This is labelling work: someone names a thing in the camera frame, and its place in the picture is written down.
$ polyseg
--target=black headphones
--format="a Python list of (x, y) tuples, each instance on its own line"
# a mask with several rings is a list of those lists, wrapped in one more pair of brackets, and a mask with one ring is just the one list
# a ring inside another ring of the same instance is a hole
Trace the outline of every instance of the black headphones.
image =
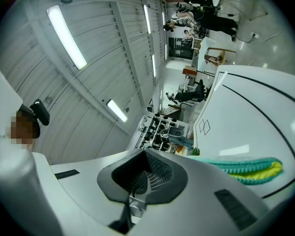
[(25, 105), (21, 105), (21, 111), (27, 112), (33, 116), (36, 120), (39, 119), (44, 126), (48, 126), (50, 120), (50, 114), (45, 108), (44, 104), (40, 99), (34, 101), (34, 103), (28, 108)]

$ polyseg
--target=black slot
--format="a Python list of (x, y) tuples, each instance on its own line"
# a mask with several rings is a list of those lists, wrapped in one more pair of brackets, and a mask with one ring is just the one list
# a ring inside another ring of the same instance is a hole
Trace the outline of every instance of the black slot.
[(57, 179), (62, 179), (62, 178), (74, 176), (74, 175), (79, 174), (79, 173), (80, 172), (78, 172), (77, 170), (70, 170), (70, 171), (56, 173), (55, 177)]

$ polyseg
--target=black stripe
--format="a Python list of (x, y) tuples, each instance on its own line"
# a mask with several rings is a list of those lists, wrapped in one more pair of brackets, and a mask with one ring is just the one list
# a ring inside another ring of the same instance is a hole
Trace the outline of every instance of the black stripe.
[(291, 146), (291, 144), (289, 143), (289, 141), (287, 140), (287, 138), (282, 133), (282, 131), (278, 128), (278, 126), (275, 125), (275, 123), (260, 108), (258, 108), (255, 104), (253, 104), (250, 100), (248, 100), (247, 98), (242, 96), (240, 93), (236, 92), (235, 90), (227, 87), (226, 85), (223, 85), (223, 86), (225, 88), (231, 90), (232, 92), (236, 93), (237, 95), (239, 95), (241, 98), (243, 98), (247, 102), (249, 102), (252, 106), (254, 106), (272, 124), (272, 126), (276, 129), (276, 131), (281, 135), (281, 137), (285, 141), (286, 145), (289, 147), (289, 149), (290, 149), (290, 151), (292, 153), (292, 156), (294, 157), (294, 160), (295, 160), (295, 151), (294, 151), (293, 147)]
[(214, 77), (214, 78), (215, 78), (215, 76), (213, 76), (213, 75), (211, 75), (211, 74), (207, 74), (206, 72), (202, 72), (202, 71), (197, 71), (197, 72), (199, 72), (199, 73), (203, 73), (203, 74), (205, 74), (205, 75), (209, 75), (209, 76), (211, 76), (211, 77)]
[(74, 175), (79, 174), (79, 173), (80, 172), (78, 172), (77, 170), (70, 170), (70, 171), (64, 171), (64, 172), (56, 173), (55, 177), (57, 179), (62, 179), (62, 178), (74, 176)]
[(265, 87), (267, 87), (267, 88), (270, 88), (270, 89), (272, 89), (272, 90), (274, 90), (274, 91), (276, 91), (276, 92), (278, 92), (278, 93), (284, 95), (285, 97), (289, 98), (291, 101), (293, 101), (293, 102), (295, 103), (295, 98), (291, 97), (291, 96), (288, 95), (287, 93), (285, 93), (285, 92), (283, 92), (283, 91), (281, 91), (281, 90), (279, 90), (279, 89), (277, 89), (277, 88), (275, 88), (275, 87), (273, 87), (273, 86), (270, 86), (270, 85), (268, 85), (268, 84), (266, 84), (266, 83), (263, 83), (263, 82), (261, 82), (261, 81), (254, 80), (254, 79), (251, 79), (251, 78), (248, 78), (248, 77), (242, 76), (242, 75), (238, 75), (238, 74), (234, 74), (234, 73), (228, 73), (228, 74), (229, 74), (229, 75), (233, 75), (233, 76), (237, 76), (237, 77), (241, 77), (241, 78), (244, 78), (244, 79), (247, 79), (247, 80), (250, 80), (250, 81), (256, 82), (256, 83), (258, 83), (258, 84), (260, 84), (260, 85), (263, 85), (263, 86), (265, 86)]
[(266, 194), (265, 196), (263, 196), (263, 197), (261, 197), (261, 198), (262, 198), (262, 199), (266, 199), (266, 198), (268, 198), (268, 197), (271, 197), (271, 196), (273, 196), (274, 194), (276, 194), (276, 193), (278, 193), (278, 192), (284, 190), (285, 188), (289, 187), (289, 186), (290, 186), (292, 183), (294, 183), (294, 182), (295, 182), (295, 178), (294, 178), (293, 180), (291, 180), (290, 182), (288, 182), (287, 184), (283, 185), (281, 188), (277, 189), (276, 191), (273, 191), (273, 192), (271, 192), (271, 193), (269, 193), (269, 194)]
[(21, 88), (21, 86), (23, 85), (24, 81), (28, 78), (28, 76), (32, 73), (32, 71), (34, 71), (34, 69), (46, 58), (47, 56), (43, 57), (43, 59), (37, 63), (36, 66), (34, 66), (34, 68), (29, 72), (29, 74), (25, 77), (25, 79), (22, 81), (22, 83), (20, 84), (19, 88), (16, 90), (16, 92), (18, 92)]

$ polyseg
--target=person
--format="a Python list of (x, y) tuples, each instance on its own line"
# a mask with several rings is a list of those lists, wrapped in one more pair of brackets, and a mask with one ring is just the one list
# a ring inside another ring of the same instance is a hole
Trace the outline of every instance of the person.
[(175, 101), (175, 96), (172, 93), (172, 95), (169, 95), (168, 93), (166, 93), (166, 96), (169, 100), (173, 101), (176, 105), (178, 104), (178, 102)]
[(19, 110), (16, 117), (11, 118), (11, 131), (8, 137), (17, 144), (22, 144), (31, 149), (34, 140), (40, 136), (40, 127), (34, 115), (24, 110)]
[(175, 27), (190, 26), (196, 31), (203, 27), (208, 30), (222, 31), (236, 39), (237, 23), (233, 19), (222, 18), (211, 13), (201, 12), (193, 9), (189, 12), (175, 13), (171, 19), (163, 26), (165, 30), (174, 31)]
[(191, 39), (193, 37), (193, 35), (187, 29), (184, 30), (183, 33), (186, 34), (186, 37), (185, 38), (187, 38), (187, 39)]
[(203, 85), (203, 80), (197, 82), (197, 87), (194, 92), (179, 92), (175, 96), (175, 100), (178, 102), (184, 102), (188, 100), (197, 99), (197, 102), (201, 102), (205, 99), (206, 95), (209, 93), (209, 89), (205, 92), (205, 86)]

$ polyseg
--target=equipment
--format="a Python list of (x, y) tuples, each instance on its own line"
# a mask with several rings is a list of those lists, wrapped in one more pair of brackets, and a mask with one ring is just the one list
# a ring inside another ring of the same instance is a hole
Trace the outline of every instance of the equipment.
[[(268, 212), (217, 167), (152, 149), (50, 166), (44, 155), (17, 151), (1, 138), (2, 163), (0, 201), (31, 235), (233, 236)], [(145, 192), (137, 185), (143, 173)]]

